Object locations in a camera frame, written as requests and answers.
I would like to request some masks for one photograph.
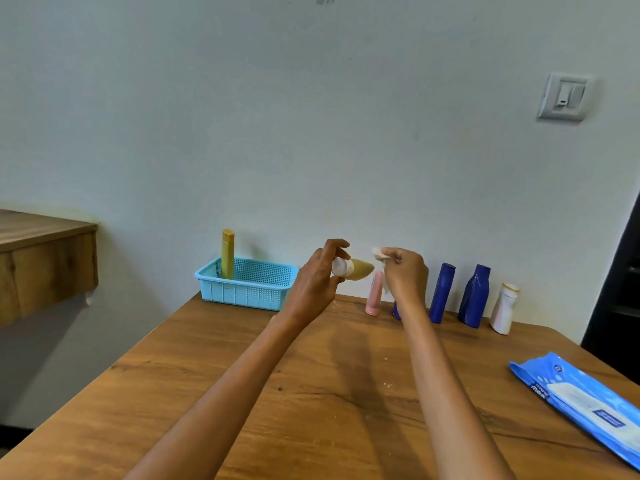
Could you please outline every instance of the forearm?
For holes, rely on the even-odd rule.
[[[126,480],[213,478],[269,376],[300,331],[286,317],[274,317]]]
[[[420,406],[443,480],[513,480],[421,304],[401,311]]]

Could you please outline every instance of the light switch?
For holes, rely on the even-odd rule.
[[[553,72],[547,79],[538,117],[582,121],[591,107],[596,78]]]

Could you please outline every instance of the wooden table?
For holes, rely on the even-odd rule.
[[[0,209],[0,328],[98,286],[96,227]]]
[[[192,298],[0,460],[0,479],[120,479],[224,373],[271,313]],[[520,480],[638,479],[508,370],[555,351],[636,406],[640,387],[546,327],[437,326]],[[277,366],[220,479],[434,479],[402,324],[336,300]]]

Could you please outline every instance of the pink tube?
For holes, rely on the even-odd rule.
[[[369,298],[367,299],[367,306],[364,309],[367,315],[371,315],[372,317],[378,316],[380,311],[380,298],[382,298],[382,283],[384,281],[385,274],[382,271],[377,272],[373,276],[371,291],[369,292]]]

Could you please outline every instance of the blue plastic basket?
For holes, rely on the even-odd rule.
[[[286,264],[235,258],[234,279],[220,278],[222,258],[196,271],[202,298],[230,305],[279,311],[298,275],[298,268]]]

